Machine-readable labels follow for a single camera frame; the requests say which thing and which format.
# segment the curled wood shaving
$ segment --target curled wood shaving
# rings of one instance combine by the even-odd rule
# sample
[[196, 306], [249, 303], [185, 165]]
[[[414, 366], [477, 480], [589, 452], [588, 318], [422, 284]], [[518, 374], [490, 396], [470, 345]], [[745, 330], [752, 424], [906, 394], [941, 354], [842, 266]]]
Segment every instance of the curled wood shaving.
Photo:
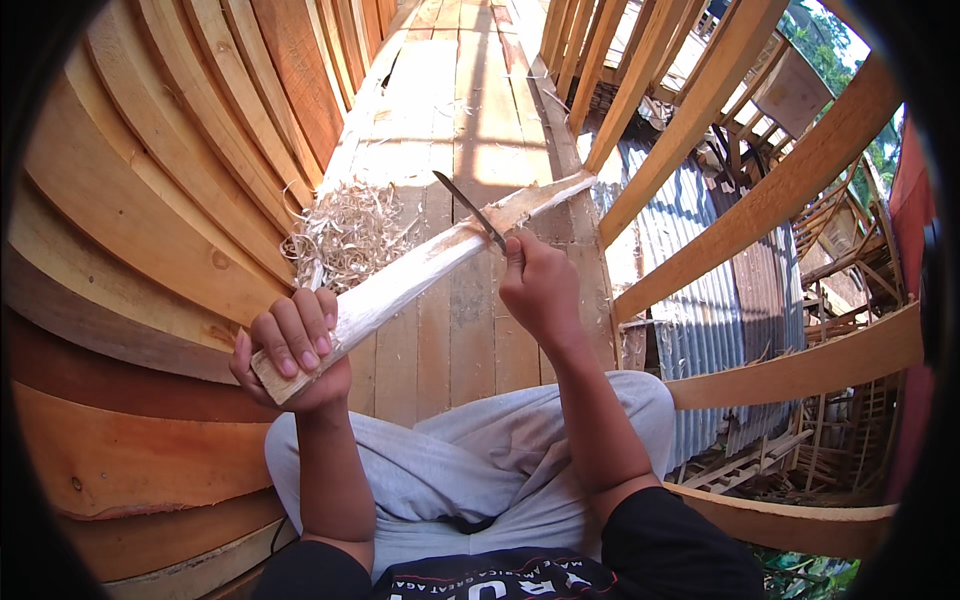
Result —
[[318, 198], [283, 247], [297, 266], [297, 284], [343, 294], [403, 256], [419, 216], [404, 226], [401, 209], [392, 182], [378, 187], [354, 178]]

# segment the corrugated metal roof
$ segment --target corrugated metal roof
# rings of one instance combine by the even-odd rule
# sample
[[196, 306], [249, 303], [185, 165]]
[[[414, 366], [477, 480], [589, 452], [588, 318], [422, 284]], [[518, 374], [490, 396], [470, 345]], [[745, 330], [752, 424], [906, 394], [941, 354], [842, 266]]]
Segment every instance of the corrugated metal roof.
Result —
[[[621, 183], [626, 185], [646, 158], [650, 144], [621, 141], [617, 148], [623, 158]], [[612, 205], [620, 188], [598, 181], [592, 192], [602, 212]], [[720, 205], [725, 211], [732, 199], [724, 199]], [[716, 221], [717, 216], [717, 206], [699, 166], [692, 159], [685, 160], [637, 216], [643, 272], [650, 273], [662, 264]], [[737, 262], [742, 263], [745, 274], [741, 285], [745, 290], [749, 288], [745, 304], [737, 286]], [[768, 340], [771, 347], [767, 357], [779, 355], [784, 348], [801, 349], [805, 343], [801, 306], [800, 270], [793, 238], [789, 228], [781, 226], [765, 243], [754, 244], [745, 256], [723, 263], [651, 307], [660, 376], [665, 380], [680, 379], [738, 367], [758, 358]], [[767, 307], [771, 314], [762, 314], [762, 307]], [[746, 337], [745, 312], [751, 323]], [[739, 451], [780, 424], [789, 414], [790, 405], [783, 402], [679, 411], [667, 470], [709, 448], [729, 426], [732, 430], [728, 453]]]

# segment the wooden structure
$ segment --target wooden structure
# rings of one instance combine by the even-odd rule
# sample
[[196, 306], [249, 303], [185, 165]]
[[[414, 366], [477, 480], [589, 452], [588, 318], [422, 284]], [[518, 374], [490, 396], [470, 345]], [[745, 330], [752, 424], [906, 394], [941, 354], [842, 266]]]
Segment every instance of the wooden structure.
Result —
[[[279, 247], [315, 192], [354, 176], [391, 181], [403, 218], [415, 222], [410, 239], [421, 243], [465, 216], [432, 169], [452, 173], [478, 204], [582, 168], [595, 173], [641, 97], [662, 100], [655, 78], [676, 39], [700, 27], [703, 2], [643, 3], [619, 91], [581, 165], [574, 133], [605, 81], [625, 5], [114, 0], [105, 8], [40, 116], [4, 273], [19, 315], [12, 377], [28, 447], [64, 531], [112, 595], [226, 597], [292, 538], [262, 457], [276, 414], [247, 401], [226, 364], [238, 327], [292, 291], [295, 273]], [[755, 81], [768, 70], [757, 70], [757, 59], [778, 54], [769, 42], [785, 5], [732, 3], [696, 74], [670, 95], [682, 99], [673, 119], [602, 221], [580, 192], [529, 226], [580, 267], [581, 317], [607, 369], [620, 362], [616, 324], [817, 202], [900, 102], [871, 57], [792, 146], [754, 133], [770, 127], [760, 119], [747, 127], [735, 111], [728, 118], [723, 106], [741, 104], [736, 90], [750, 93], [748, 72]], [[568, 108], [559, 92], [574, 78]], [[771, 147], [761, 179], [611, 301], [602, 249], [711, 124]], [[478, 253], [356, 346], [351, 409], [410, 426], [555, 381], [495, 293], [504, 268], [498, 254]], [[916, 364], [919, 308], [900, 300], [899, 310], [812, 349], [670, 382], [677, 408], [814, 396]], [[868, 554], [893, 513], [680, 492], [740, 539], [830, 556]]]

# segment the black t-shirt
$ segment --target black t-shirt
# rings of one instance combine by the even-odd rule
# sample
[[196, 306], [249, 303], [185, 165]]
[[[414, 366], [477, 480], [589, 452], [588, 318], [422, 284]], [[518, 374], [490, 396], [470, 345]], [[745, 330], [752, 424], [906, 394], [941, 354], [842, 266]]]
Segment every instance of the black t-shirt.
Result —
[[602, 563], [563, 548], [514, 548], [395, 564], [376, 585], [346, 552], [301, 541], [267, 563], [253, 598], [765, 597], [763, 574], [746, 548], [664, 488], [621, 502], [601, 541]]

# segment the knife blade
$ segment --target knife blade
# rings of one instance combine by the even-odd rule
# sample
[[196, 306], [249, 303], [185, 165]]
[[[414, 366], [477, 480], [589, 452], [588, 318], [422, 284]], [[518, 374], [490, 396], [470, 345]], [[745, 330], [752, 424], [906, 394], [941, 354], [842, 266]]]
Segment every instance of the knife blade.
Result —
[[507, 240], [505, 240], [503, 238], [503, 235], [499, 231], [497, 231], [493, 225], [491, 225], [490, 221], [487, 220], [487, 217], [485, 217], [484, 214], [480, 212], [480, 209], [474, 206], [473, 203], [471, 203], [470, 200], [467, 199], [467, 196], [464, 196], [464, 193], [461, 192], [459, 189], [457, 189], [457, 186], [454, 185], [453, 181], [451, 181], [446, 175], [444, 175], [440, 171], [434, 171], [433, 174], [437, 176], [437, 179], [440, 180], [440, 183], [442, 183], [444, 187], [447, 190], [449, 190], [451, 194], [453, 194], [453, 197], [456, 198], [460, 202], [460, 204], [464, 206], [464, 208], [469, 210], [470, 214], [472, 214], [474, 217], [477, 218], [477, 221], [480, 222], [480, 225], [482, 225], [483, 228], [487, 230], [487, 233], [490, 235], [491, 240], [493, 240], [496, 243], [496, 245], [500, 247], [500, 250], [502, 250], [503, 253], [506, 254]]

